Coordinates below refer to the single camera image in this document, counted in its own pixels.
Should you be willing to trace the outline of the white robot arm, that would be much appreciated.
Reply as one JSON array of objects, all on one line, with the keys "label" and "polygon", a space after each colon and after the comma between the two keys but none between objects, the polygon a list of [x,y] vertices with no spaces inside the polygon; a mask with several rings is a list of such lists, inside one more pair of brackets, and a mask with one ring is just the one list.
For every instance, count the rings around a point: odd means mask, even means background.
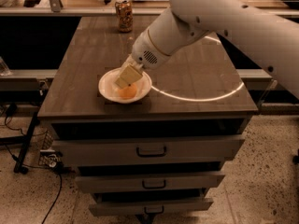
[{"label": "white robot arm", "polygon": [[299,24],[239,0],[169,0],[169,7],[137,38],[115,84],[125,88],[146,69],[214,32],[299,97]]}]

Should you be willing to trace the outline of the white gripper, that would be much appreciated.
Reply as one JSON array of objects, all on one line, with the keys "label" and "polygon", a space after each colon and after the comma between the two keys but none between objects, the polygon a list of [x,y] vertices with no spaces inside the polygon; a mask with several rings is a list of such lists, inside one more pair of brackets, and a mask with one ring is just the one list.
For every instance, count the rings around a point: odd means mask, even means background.
[{"label": "white gripper", "polygon": [[164,39],[165,35],[160,30],[148,28],[142,32],[133,44],[131,55],[116,75],[115,84],[123,89],[143,77],[142,71],[133,66],[134,61],[140,63],[144,69],[155,69],[166,63],[170,55],[164,50]]}]

